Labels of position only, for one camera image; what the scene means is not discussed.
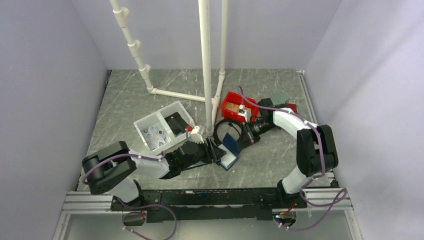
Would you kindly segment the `red plastic bin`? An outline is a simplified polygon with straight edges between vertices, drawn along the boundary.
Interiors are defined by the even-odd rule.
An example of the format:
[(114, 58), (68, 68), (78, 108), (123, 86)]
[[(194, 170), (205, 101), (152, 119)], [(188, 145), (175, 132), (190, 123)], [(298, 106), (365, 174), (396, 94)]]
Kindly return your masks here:
[[(232, 119), (238, 123), (255, 122), (259, 116), (259, 109), (251, 103), (256, 104), (257, 102), (253, 98), (248, 97), (247, 99), (248, 101), (245, 101), (240, 94), (229, 91), (219, 107), (221, 116), (224, 119)], [(244, 104), (248, 118), (239, 114), (241, 104)]]

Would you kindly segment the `black wallet in bin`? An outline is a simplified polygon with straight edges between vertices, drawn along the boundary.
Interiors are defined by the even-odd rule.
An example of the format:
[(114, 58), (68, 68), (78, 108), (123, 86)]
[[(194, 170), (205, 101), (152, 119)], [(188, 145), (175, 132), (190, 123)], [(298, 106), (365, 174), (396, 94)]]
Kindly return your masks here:
[(171, 115), (165, 117), (164, 119), (175, 136), (178, 136), (179, 134), (184, 134), (186, 132), (187, 127), (190, 126), (178, 112), (174, 112)]

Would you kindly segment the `silver cards in bin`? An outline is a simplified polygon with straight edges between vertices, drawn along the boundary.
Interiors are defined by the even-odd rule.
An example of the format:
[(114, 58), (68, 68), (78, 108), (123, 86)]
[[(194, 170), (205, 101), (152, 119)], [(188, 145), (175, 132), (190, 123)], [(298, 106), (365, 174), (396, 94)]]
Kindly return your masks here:
[(151, 151), (167, 143), (166, 136), (163, 134), (163, 131), (156, 126), (150, 126), (147, 129), (142, 130), (141, 134)]

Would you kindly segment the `grey-green card holder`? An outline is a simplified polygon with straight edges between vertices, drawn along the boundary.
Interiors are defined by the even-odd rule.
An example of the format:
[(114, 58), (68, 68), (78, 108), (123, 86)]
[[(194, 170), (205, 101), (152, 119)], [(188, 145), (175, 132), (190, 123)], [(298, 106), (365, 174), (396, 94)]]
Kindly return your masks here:
[(290, 99), (290, 97), (284, 92), (278, 92), (274, 96), (272, 96), (270, 99), (273, 105), (281, 105), (281, 104), (285, 104)]

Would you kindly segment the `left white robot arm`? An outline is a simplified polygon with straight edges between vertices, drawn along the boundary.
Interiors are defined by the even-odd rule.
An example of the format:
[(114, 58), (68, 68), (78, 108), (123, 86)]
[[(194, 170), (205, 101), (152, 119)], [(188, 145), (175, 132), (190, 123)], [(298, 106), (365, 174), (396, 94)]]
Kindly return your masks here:
[(211, 139), (204, 143), (189, 140), (176, 150), (160, 155), (145, 155), (118, 141), (82, 160), (84, 174), (80, 181), (89, 187), (92, 195), (110, 193), (129, 209), (137, 210), (145, 197), (141, 185), (131, 178), (133, 175), (168, 180), (187, 170), (220, 164), (228, 153)]

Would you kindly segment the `red leather card holder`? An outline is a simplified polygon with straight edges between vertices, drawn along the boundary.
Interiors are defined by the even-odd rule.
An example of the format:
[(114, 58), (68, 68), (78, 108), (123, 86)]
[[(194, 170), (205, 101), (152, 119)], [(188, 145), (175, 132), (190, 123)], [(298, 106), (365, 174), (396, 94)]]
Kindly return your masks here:
[(286, 103), (285, 104), (288, 108), (290, 108), (293, 112), (295, 112), (296, 114), (298, 113), (298, 107), (296, 104), (294, 103)]

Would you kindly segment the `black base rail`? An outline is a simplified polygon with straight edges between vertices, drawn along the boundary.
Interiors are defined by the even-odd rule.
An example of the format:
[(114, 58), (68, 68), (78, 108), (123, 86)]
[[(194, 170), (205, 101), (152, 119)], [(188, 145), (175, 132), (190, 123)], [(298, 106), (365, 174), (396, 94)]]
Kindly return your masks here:
[(144, 210), (147, 223), (187, 220), (256, 219), (271, 221), (278, 211), (305, 209), (298, 195), (282, 196), (276, 187), (144, 190), (127, 207), (113, 196), (113, 212)]

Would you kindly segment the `white PVC pipe frame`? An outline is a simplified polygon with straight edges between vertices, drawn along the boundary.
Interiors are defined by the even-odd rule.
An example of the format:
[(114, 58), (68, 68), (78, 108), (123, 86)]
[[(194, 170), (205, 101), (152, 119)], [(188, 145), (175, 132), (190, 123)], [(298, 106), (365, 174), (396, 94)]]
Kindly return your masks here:
[(214, 131), (214, 125), (217, 117), (218, 106), (221, 103), (221, 94), (224, 80), (226, 77), (226, 53), (227, 53), (227, 34), (228, 34), (228, 16), (229, 1), (221, 2), (221, 33), (220, 33), (220, 60), (218, 84), (215, 94), (212, 95), (212, 68), (211, 68), (211, 31), (210, 31), (210, 1), (199, 0), (199, 29), (201, 42), (202, 76), (204, 96), (190, 95), (180, 92), (161, 90), (154, 87), (150, 81), (150, 66), (143, 62), (140, 54), (142, 43), (132, 36), (128, 26), (128, 16), (130, 11), (121, 6), (118, 0), (109, 1), (112, 7), (113, 15), (125, 37), (127, 47), (137, 64), (138, 72), (145, 82), (148, 93), (152, 95), (162, 95), (179, 99), (203, 102), (205, 105), (206, 135), (209, 137)]

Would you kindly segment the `blue card holder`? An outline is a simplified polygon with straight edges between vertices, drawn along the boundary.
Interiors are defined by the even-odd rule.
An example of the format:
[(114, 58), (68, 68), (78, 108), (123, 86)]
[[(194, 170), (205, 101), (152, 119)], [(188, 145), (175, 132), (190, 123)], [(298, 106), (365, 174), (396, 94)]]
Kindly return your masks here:
[(220, 166), (226, 171), (229, 171), (240, 157), (241, 152), (238, 150), (238, 146), (238, 142), (229, 133), (225, 134), (222, 143), (218, 146), (226, 152), (220, 159)]

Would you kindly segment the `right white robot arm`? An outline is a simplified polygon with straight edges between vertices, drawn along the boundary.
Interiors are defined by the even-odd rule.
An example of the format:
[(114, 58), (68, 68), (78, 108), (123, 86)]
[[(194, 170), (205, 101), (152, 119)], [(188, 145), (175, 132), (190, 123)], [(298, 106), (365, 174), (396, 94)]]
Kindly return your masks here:
[(275, 194), (276, 203), (287, 208), (307, 183), (338, 166), (333, 131), (329, 125), (317, 125), (304, 119), (286, 103), (274, 104), (270, 98), (261, 99), (255, 107), (260, 117), (241, 123), (237, 148), (241, 151), (256, 144), (262, 134), (273, 128), (283, 129), (296, 139), (296, 166), (278, 182), (279, 191)]

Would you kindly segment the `clear plastic two-compartment bin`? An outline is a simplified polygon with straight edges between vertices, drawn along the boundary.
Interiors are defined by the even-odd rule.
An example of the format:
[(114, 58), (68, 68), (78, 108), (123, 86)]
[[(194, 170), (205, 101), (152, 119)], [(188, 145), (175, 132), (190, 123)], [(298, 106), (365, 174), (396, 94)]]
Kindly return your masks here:
[[(186, 141), (186, 132), (175, 136), (165, 121), (165, 117), (168, 117), (175, 112), (178, 112), (181, 117), (189, 124), (189, 126), (194, 127), (196, 125), (193, 118), (189, 115), (179, 100), (164, 106), (161, 109), (133, 123), (139, 136), (141, 137), (144, 146), (151, 154), (158, 155), (162, 151), (166, 151), (178, 145), (179, 143)], [(157, 127), (158, 129), (162, 130), (163, 134), (166, 136), (166, 143), (155, 150), (149, 149), (144, 137), (142, 136), (142, 130), (145, 130), (149, 127)]]

